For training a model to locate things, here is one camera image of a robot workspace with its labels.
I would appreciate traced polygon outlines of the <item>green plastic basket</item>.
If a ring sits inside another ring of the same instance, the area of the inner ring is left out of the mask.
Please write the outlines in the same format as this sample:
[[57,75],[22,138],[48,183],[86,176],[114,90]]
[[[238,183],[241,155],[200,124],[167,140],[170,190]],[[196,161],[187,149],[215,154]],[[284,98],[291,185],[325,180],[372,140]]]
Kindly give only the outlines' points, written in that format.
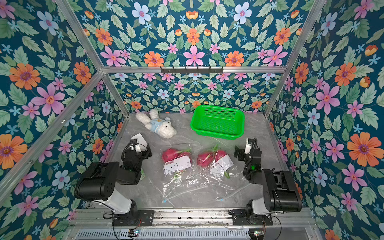
[[237,109],[201,105],[194,110],[190,126],[201,136],[236,140],[245,132],[245,114]]

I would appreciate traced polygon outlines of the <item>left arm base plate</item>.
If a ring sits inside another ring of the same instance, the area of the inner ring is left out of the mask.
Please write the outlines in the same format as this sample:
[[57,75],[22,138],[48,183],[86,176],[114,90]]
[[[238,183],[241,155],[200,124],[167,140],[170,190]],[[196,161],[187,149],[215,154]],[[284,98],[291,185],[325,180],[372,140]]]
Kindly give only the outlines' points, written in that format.
[[147,227],[152,226],[154,220],[153,210],[131,210],[127,214],[114,215],[114,227]]

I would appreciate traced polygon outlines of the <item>black hook rail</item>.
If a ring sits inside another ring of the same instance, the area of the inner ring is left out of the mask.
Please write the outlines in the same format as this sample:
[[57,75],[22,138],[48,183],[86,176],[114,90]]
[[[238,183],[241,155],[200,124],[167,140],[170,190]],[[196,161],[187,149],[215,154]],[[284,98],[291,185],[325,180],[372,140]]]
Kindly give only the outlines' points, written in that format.
[[221,74],[224,68],[217,67],[160,67],[162,74]]

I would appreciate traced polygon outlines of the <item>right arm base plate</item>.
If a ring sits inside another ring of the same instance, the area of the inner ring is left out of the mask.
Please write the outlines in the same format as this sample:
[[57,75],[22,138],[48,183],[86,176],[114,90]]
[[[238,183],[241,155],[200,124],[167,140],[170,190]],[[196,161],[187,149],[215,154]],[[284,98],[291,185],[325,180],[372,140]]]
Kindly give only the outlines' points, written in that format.
[[255,215],[245,209],[233,209],[229,211],[234,226],[272,226],[270,215]]

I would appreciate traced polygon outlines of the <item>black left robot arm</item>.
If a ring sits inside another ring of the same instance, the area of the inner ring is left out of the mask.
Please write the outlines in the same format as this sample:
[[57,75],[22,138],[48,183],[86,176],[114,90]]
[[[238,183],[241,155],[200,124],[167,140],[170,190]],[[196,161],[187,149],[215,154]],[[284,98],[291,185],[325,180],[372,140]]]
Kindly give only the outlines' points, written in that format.
[[131,139],[122,152],[122,165],[119,162],[92,163],[81,174],[75,187],[76,198],[108,208],[113,221],[139,222],[140,211],[136,202],[118,192],[116,184],[137,185],[143,175],[143,161],[151,156],[151,148],[146,141]]

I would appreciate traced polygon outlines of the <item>pink dragon fruit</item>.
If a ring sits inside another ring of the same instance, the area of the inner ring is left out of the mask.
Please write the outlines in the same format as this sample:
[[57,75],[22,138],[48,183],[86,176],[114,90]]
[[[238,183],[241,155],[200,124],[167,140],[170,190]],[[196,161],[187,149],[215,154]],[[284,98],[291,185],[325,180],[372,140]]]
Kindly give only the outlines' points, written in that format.
[[162,160],[165,163],[164,171],[176,172],[192,166],[190,150],[167,149],[162,154]]
[[197,164],[198,166],[205,168],[210,164],[219,161],[221,158],[225,157],[228,153],[222,150],[219,145],[215,145],[213,148],[208,151],[198,154]]

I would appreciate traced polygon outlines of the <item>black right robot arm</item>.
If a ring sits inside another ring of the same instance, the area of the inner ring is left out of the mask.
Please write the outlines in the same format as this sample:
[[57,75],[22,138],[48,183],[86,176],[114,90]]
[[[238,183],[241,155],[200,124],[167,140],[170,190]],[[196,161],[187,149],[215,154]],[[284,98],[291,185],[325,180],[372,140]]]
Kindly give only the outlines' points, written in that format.
[[234,214],[234,221],[244,219],[251,225],[272,224],[272,213],[299,213],[303,204],[293,175],[289,171],[275,171],[262,167],[259,146],[240,149],[235,146],[234,157],[245,163],[244,179],[261,185],[263,195],[250,200],[245,210]]

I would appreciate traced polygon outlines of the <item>clear zip-top bag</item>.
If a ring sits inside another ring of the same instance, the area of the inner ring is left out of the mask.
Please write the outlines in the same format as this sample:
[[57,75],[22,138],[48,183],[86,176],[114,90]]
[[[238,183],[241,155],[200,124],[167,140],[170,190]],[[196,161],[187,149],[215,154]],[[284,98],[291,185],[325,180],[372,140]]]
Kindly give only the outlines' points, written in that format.
[[243,168],[229,153],[208,167],[199,166],[199,170],[208,183],[209,200],[214,202],[224,202],[251,186],[243,176]]
[[163,165],[163,201],[179,197],[183,194],[204,189],[208,186],[206,179],[202,176],[197,163],[192,155],[192,149],[181,149],[181,151],[190,150],[192,156],[192,166],[190,168],[169,172],[164,171]]

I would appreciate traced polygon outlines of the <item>white plush bear toy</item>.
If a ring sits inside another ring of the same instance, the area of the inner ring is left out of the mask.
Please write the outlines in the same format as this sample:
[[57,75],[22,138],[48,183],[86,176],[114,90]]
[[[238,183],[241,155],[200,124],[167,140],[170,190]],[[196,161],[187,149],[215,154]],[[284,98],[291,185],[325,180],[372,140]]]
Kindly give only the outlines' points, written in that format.
[[164,139],[170,139],[177,134],[177,130],[171,124],[171,119],[169,117],[161,119],[157,110],[150,110],[148,115],[142,112],[136,113],[136,119],[141,122],[147,130]]

